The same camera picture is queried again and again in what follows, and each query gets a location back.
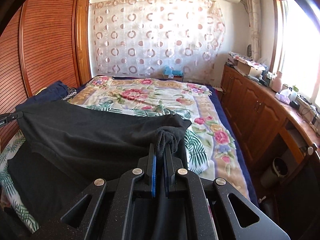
trash can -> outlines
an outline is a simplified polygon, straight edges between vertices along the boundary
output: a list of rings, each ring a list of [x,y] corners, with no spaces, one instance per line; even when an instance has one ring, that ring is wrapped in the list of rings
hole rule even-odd
[[[260,183],[264,188],[271,188],[274,186],[281,178],[288,174],[287,164],[283,159],[276,157],[272,165],[267,168],[260,178]]]

beige curtain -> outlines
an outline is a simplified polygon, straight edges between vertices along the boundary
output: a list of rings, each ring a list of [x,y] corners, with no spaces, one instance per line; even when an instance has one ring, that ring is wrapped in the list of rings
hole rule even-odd
[[[165,66],[185,80],[211,83],[225,24],[212,0],[109,0],[91,5],[94,74],[162,78]]]
[[[260,58],[259,36],[261,30],[261,9],[260,0],[247,0],[250,18],[250,34],[252,58],[257,61]]]

bed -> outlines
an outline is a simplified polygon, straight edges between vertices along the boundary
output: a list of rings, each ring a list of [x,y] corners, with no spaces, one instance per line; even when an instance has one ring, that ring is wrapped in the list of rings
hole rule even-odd
[[[193,134],[190,136],[199,138],[199,143],[189,143],[190,147],[186,151],[189,155],[188,168],[202,178],[211,180],[216,177],[226,178],[257,205],[255,191],[238,142],[222,110],[216,91],[211,86],[149,78],[97,76],[68,102],[93,110],[120,114],[139,116],[179,114],[191,120],[192,126],[189,129]],[[3,150],[3,153],[7,152],[6,160],[15,156],[24,141],[23,134],[18,132]],[[201,149],[205,150],[205,158],[201,157],[203,154]],[[26,210],[12,180],[7,180],[5,183],[1,198],[8,199],[31,232],[38,229],[37,221]]]

silver screw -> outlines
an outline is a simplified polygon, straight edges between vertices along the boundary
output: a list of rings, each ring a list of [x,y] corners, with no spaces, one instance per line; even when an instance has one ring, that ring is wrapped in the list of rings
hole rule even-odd
[[[142,169],[135,168],[135,169],[132,170],[132,173],[135,174],[135,175],[140,175],[142,173]]]
[[[103,180],[103,179],[96,179],[96,180],[94,181],[94,184],[95,184],[96,186],[102,186],[102,185],[104,184],[104,180]]]
[[[186,169],[178,169],[178,173],[180,175],[186,175],[188,173],[188,171]]]
[[[226,184],[226,180],[223,179],[223,178],[217,178],[217,179],[216,179],[216,183],[217,183],[218,185],[220,185],[220,186],[223,186],[223,185]]]

floral blanket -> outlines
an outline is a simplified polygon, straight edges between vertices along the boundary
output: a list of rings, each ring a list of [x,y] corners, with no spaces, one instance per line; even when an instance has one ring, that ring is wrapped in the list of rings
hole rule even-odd
[[[208,159],[208,167],[199,176],[210,180],[225,178],[249,199],[234,139],[222,125],[209,94],[206,86],[190,83],[158,79],[115,80],[97,76],[69,102],[90,106],[112,100],[113,109],[156,112],[161,106],[174,111],[189,111],[192,130],[202,142]]]

